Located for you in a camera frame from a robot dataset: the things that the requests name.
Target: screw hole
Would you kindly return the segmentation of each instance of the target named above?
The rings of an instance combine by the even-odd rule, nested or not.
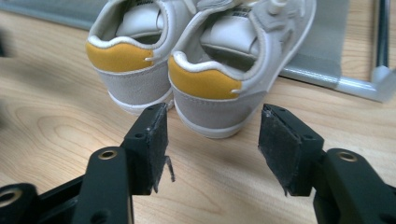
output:
[[[110,159],[115,158],[116,156],[117,156],[117,151],[115,151],[115,150],[107,150],[107,151],[102,152],[99,155],[99,159],[101,159],[101,160],[110,160]]]
[[[20,189],[8,189],[0,193],[0,207],[16,202],[22,196]]]
[[[109,216],[110,216],[110,212],[108,211],[96,212],[91,217],[91,224],[105,224],[107,223]]]
[[[337,155],[341,160],[344,160],[344,161],[354,162],[354,161],[358,160],[358,158],[356,156],[354,156],[348,152],[338,152]]]
[[[309,135],[309,134],[304,134],[304,138],[306,138],[306,139],[314,139],[314,137],[312,135]]]
[[[134,135],[135,138],[144,138],[145,135],[143,133],[137,133]]]

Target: gray sneaker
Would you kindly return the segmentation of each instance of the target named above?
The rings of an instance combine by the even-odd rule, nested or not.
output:
[[[203,0],[198,9],[169,57],[169,78],[181,120],[225,138],[247,124],[302,45],[316,0]]]
[[[109,0],[93,24],[87,55],[122,109],[139,115],[172,106],[168,56],[196,13],[198,0]]]

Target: shoe sole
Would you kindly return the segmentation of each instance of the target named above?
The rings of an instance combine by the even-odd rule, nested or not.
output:
[[[127,105],[119,100],[117,100],[110,92],[108,93],[110,95],[110,98],[123,110],[127,111],[130,114],[133,114],[135,116],[139,116],[143,110],[145,110],[147,107],[151,105],[156,105],[159,103],[167,103],[167,109],[171,109],[174,105],[174,96],[172,93],[172,89],[169,89],[169,91],[162,96],[160,99],[153,101],[151,103],[145,104],[145,105]]]
[[[286,64],[291,60],[291,58],[297,53],[298,49],[300,48],[300,46],[303,44],[306,36],[309,33],[310,27],[312,26],[312,22],[314,21],[315,18],[315,11],[316,11],[316,3],[315,5],[312,7],[313,11],[311,12],[313,14],[313,16],[309,19],[300,39],[297,41],[297,43],[294,45],[294,47],[290,50],[289,54],[286,55],[286,57],[283,59],[282,63],[280,64],[280,66],[277,68],[275,74],[279,74],[280,71],[283,69],[284,66],[286,66]],[[252,110],[252,112],[247,116],[246,119],[244,119],[242,122],[229,127],[229,128],[225,128],[225,129],[208,129],[202,126],[199,126],[197,124],[192,123],[191,121],[189,121],[179,110],[178,106],[177,106],[177,101],[175,100],[175,108],[177,110],[178,115],[180,116],[181,121],[183,121],[183,123],[189,127],[190,129],[194,130],[195,132],[208,137],[208,138],[227,138],[230,137],[234,134],[236,134],[237,132],[239,132],[253,117],[253,115],[256,113],[257,108],[260,105],[258,105],[254,110]]]

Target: shoe tongue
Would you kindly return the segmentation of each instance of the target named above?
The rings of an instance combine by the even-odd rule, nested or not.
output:
[[[251,7],[241,5],[228,10],[201,36],[201,45],[207,49],[217,49],[239,56],[256,59],[259,44],[248,13]]]
[[[123,17],[116,36],[140,38],[160,35],[163,31],[163,15],[152,0],[138,0]]]

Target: wooden table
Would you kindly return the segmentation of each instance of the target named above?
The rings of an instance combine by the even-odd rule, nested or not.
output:
[[[351,1],[343,55],[350,77],[371,71],[372,4]],[[87,31],[6,12],[0,27],[13,54],[0,58],[0,186],[29,182],[43,193],[84,174],[90,155],[118,146],[136,117],[110,100],[94,72]],[[389,39],[396,67],[396,20]],[[361,154],[396,186],[396,97],[381,104],[280,77],[263,102],[294,113],[326,140],[324,149]],[[316,223],[314,192],[285,197],[257,149],[260,119],[213,140],[170,110],[167,155],[177,181],[165,168],[158,194],[134,197],[136,223]]]

